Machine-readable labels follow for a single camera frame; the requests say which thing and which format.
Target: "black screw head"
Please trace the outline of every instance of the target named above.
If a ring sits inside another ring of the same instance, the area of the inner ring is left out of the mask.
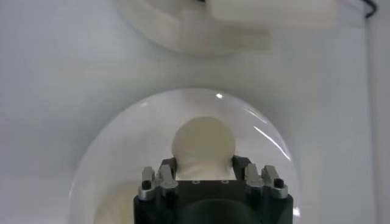
[[[142,181],[142,190],[150,190],[152,188],[152,182],[150,180]]]
[[[274,187],[276,188],[284,188],[285,187],[285,182],[280,179],[280,178],[276,178],[274,179]]]

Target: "white surface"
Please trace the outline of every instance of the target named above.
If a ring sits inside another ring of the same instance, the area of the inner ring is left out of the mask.
[[[133,199],[139,183],[126,183],[108,193],[97,207],[94,224],[134,224]]]
[[[338,29],[276,30],[268,53],[199,58],[143,40],[111,1],[1,1],[0,222],[64,223],[70,179],[99,130],[146,96],[199,86],[244,99],[277,127],[297,165],[303,223],[374,223],[355,8],[342,7],[349,22]]]
[[[369,24],[374,169],[378,224],[388,224],[390,220],[390,1],[377,2],[380,6],[378,14]]]

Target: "white object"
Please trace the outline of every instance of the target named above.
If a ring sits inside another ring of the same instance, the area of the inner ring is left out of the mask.
[[[327,27],[335,0],[115,0],[144,37],[190,54],[270,48],[273,27]]]
[[[268,32],[226,25],[196,0],[116,0],[122,17],[147,39],[190,54],[268,49]]]
[[[207,0],[218,21],[242,26],[330,26],[335,0]]]
[[[232,158],[235,137],[213,117],[196,117],[176,132],[172,154],[178,180],[235,180]]]

